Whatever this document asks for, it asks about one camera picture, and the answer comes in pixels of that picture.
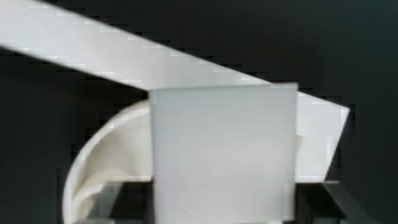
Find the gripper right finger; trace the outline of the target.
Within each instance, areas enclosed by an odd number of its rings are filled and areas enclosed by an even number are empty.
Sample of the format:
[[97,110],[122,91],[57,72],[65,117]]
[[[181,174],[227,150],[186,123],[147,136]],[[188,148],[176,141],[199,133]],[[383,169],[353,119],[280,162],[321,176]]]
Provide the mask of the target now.
[[295,224],[380,224],[337,181],[300,183],[295,192]]

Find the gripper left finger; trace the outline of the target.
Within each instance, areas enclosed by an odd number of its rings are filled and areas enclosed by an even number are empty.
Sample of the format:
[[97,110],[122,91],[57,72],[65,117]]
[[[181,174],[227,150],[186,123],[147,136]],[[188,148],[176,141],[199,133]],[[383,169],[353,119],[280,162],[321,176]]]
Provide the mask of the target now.
[[87,221],[90,224],[154,224],[151,182],[104,184]]

